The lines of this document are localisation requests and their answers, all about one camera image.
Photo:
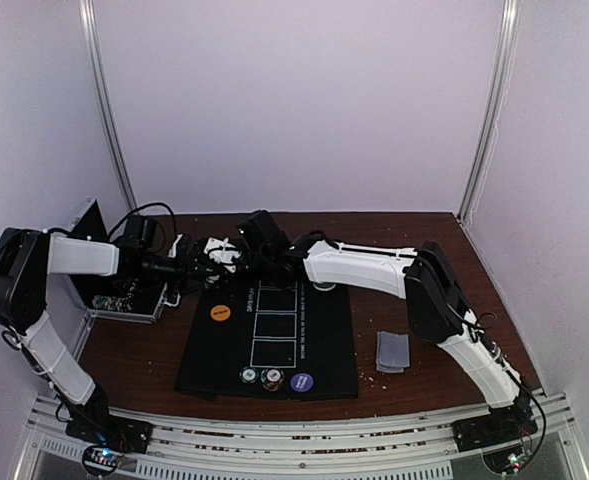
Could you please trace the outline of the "orange big blind button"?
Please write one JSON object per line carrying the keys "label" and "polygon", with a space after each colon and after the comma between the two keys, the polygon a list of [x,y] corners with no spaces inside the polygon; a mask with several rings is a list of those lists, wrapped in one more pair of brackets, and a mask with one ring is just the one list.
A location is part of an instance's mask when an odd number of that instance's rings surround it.
{"label": "orange big blind button", "polygon": [[210,309],[210,318],[218,323],[225,322],[231,318],[232,310],[229,306],[219,304]]}

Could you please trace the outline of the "dark dealer button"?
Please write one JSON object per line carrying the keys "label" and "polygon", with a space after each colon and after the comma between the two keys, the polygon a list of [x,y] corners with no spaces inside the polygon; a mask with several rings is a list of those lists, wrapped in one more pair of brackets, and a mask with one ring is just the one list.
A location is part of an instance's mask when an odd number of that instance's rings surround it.
{"label": "dark dealer button", "polygon": [[319,282],[313,284],[314,288],[321,292],[328,292],[336,287],[335,283]]}

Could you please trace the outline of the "mixed colour chip stack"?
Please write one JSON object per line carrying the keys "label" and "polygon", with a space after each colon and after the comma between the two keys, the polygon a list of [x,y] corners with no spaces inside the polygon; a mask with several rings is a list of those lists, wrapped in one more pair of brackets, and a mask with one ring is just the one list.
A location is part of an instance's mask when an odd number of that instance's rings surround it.
{"label": "mixed colour chip stack", "polygon": [[281,369],[263,369],[260,373],[260,380],[263,388],[267,391],[278,391],[284,382],[285,374]]}

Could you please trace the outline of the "purple small blind button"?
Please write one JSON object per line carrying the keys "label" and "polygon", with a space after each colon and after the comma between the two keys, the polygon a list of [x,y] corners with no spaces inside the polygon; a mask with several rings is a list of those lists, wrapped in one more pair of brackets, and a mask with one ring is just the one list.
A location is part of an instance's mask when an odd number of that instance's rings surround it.
{"label": "purple small blind button", "polygon": [[303,394],[309,392],[315,385],[314,378],[309,373],[296,373],[290,380],[290,388],[294,393]]}

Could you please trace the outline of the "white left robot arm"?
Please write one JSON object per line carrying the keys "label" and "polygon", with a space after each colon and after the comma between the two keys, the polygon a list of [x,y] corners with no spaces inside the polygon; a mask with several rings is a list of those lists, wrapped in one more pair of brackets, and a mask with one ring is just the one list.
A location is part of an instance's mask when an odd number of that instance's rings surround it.
{"label": "white left robot arm", "polygon": [[47,311],[52,275],[157,278],[181,289],[207,281],[221,267],[221,241],[176,236],[167,255],[152,250],[154,235],[138,214],[122,221],[116,240],[80,238],[64,229],[8,227],[0,236],[0,325],[6,343],[21,352],[69,412],[67,435],[124,451],[143,452],[152,432],[145,421],[109,411],[105,390],[79,365],[56,332]]}

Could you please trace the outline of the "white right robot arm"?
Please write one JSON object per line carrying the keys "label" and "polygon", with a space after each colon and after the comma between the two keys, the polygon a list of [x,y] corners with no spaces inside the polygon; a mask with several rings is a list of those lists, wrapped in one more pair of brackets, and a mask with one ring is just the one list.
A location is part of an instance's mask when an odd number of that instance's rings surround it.
{"label": "white right robot arm", "polygon": [[438,243],[381,248],[345,243],[321,230],[291,240],[266,210],[253,212],[237,231],[239,242],[209,237],[199,247],[208,282],[300,274],[314,285],[359,287],[403,300],[411,332],[453,358],[487,405],[486,414],[453,424],[459,449],[546,435],[542,405],[479,322]]}

